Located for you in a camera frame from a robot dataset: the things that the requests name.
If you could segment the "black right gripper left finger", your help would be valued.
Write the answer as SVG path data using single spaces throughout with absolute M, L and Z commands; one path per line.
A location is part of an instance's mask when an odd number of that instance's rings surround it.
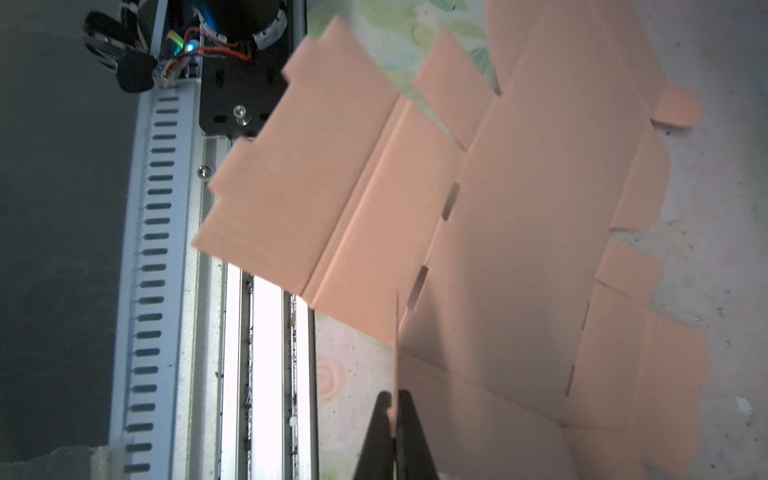
M 391 393 L 381 391 L 374 404 L 363 441 L 354 480 L 392 480 L 395 465 L 395 441 L 391 434 L 388 410 Z

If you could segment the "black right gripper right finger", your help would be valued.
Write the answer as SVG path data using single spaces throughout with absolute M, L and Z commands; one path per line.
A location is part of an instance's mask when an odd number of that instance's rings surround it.
M 411 394 L 398 391 L 395 460 L 400 480 L 438 480 L 428 442 Z

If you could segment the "pink cardboard box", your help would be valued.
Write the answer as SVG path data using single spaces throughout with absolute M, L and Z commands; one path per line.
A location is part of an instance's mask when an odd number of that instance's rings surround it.
M 650 228 L 691 127 L 628 1 L 490 1 L 490 84 L 448 29 L 402 95 L 335 16 L 210 182 L 194 245 L 399 348 L 463 479 L 685 477 L 704 331 L 651 308 Z

